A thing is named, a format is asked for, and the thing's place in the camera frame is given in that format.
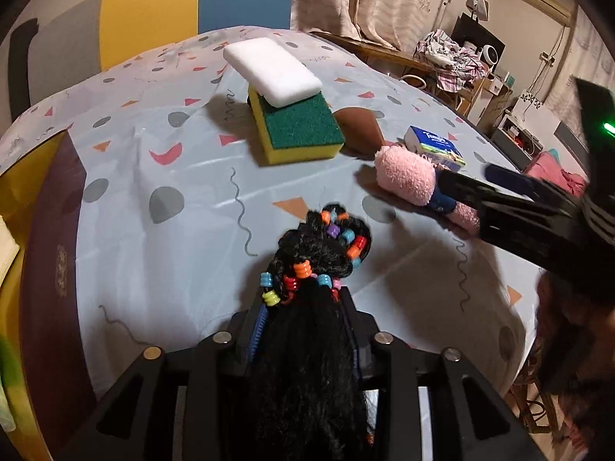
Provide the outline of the person's right hand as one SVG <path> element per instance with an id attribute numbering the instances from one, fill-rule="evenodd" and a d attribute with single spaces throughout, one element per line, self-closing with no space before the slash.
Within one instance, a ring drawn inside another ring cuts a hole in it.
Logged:
<path id="1" fill-rule="evenodd" d="M 540 383 L 592 455 L 614 448 L 614 286 L 541 275 L 537 337 Z"/>

